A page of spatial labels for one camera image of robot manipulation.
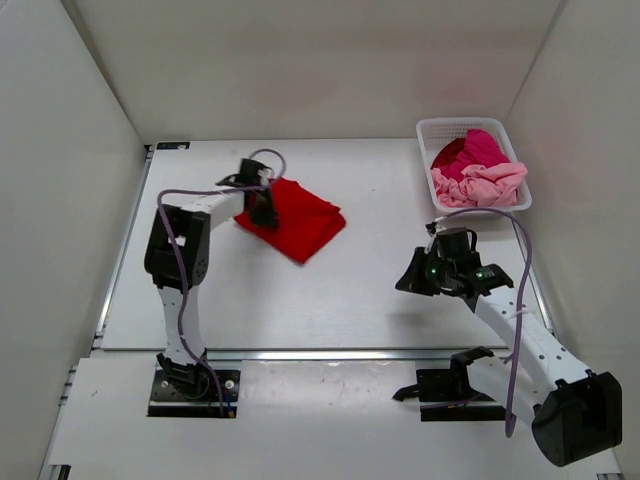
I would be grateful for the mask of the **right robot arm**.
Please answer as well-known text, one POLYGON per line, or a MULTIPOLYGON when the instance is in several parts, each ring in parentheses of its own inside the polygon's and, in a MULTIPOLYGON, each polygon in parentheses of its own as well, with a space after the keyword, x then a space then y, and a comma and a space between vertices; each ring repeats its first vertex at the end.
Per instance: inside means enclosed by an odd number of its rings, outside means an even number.
POLYGON ((528 425, 544 457, 563 467, 621 444, 622 388, 571 354, 518 302, 509 275, 483 264, 477 234, 467 228, 427 227, 430 242, 415 249, 396 288, 462 300, 511 351, 509 361, 486 347, 454 354, 444 380, 420 381, 394 398, 448 395, 461 404, 484 395, 501 405, 508 423, 528 425))

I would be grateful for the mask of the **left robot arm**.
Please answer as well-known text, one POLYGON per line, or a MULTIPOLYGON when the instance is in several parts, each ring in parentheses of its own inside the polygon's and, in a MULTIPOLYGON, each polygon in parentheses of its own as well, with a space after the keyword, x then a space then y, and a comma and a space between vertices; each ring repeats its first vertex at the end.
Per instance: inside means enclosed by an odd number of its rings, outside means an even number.
POLYGON ((198 313, 198 288, 209 268, 211 232, 242 213, 261 227, 279 224, 269 187, 167 189, 157 197, 144 269, 164 310, 167 344, 158 363, 188 398, 203 395, 209 379, 218 380, 207 362, 198 313))

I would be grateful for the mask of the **light pink t shirt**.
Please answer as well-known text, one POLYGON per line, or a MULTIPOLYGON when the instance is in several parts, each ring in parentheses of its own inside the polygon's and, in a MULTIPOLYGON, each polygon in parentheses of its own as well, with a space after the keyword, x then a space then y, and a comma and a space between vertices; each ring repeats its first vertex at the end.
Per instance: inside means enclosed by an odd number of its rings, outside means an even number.
POLYGON ((458 182, 439 168, 431 170, 440 204, 451 208, 514 206, 528 170, 522 163, 504 163, 491 168, 469 166, 463 174, 458 182))

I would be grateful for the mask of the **dark red t shirt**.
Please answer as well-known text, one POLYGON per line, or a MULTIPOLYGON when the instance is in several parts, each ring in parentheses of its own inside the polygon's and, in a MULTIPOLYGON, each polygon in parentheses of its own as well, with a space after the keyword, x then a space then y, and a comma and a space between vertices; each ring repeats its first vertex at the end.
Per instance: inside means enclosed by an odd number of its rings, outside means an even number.
POLYGON ((464 149, 464 146, 465 138, 452 140, 437 154, 431 168, 448 169, 457 160, 457 156, 464 149))

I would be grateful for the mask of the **dark label sticker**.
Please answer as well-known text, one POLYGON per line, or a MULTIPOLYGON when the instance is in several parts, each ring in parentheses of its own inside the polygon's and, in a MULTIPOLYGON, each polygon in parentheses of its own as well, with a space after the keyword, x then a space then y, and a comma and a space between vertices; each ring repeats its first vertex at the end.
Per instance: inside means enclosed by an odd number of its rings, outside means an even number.
POLYGON ((190 142, 158 142, 155 146, 156 150, 188 150, 190 148, 190 142))

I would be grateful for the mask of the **magenta t shirt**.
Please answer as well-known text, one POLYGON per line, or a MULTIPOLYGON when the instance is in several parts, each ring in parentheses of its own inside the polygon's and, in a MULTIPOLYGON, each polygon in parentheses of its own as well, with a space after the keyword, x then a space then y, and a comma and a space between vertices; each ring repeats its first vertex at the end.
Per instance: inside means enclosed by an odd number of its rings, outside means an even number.
POLYGON ((446 176, 460 182, 464 179, 463 171, 469 166, 491 168, 509 162, 492 135, 482 129, 470 129, 449 164, 446 176))

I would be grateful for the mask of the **white plastic laundry basket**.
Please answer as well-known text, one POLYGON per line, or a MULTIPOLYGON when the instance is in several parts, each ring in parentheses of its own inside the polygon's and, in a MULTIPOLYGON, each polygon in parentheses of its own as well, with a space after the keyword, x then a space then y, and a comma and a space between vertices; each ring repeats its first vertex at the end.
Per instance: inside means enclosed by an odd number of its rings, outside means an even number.
POLYGON ((503 124, 486 117, 423 119, 416 133, 436 211, 465 208, 524 211, 532 204, 527 167, 503 124))

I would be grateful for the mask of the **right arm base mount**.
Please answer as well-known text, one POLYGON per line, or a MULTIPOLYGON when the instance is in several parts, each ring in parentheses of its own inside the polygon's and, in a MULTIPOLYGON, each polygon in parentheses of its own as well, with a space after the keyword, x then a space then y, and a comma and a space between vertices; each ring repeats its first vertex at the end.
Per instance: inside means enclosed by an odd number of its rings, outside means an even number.
POLYGON ((397 402, 417 399, 422 422, 504 421, 505 410, 492 398, 457 381, 451 369, 418 369, 412 385, 397 390, 397 402))

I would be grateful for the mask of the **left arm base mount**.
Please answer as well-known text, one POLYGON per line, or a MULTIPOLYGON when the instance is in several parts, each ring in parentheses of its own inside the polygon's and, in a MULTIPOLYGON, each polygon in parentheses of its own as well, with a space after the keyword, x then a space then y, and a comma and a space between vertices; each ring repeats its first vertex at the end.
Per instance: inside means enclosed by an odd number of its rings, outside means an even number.
POLYGON ((221 386, 218 395, 208 373, 195 386, 180 385, 160 366, 154 372, 149 393, 147 416, 157 418, 235 419, 241 387, 240 369, 218 369, 221 386))

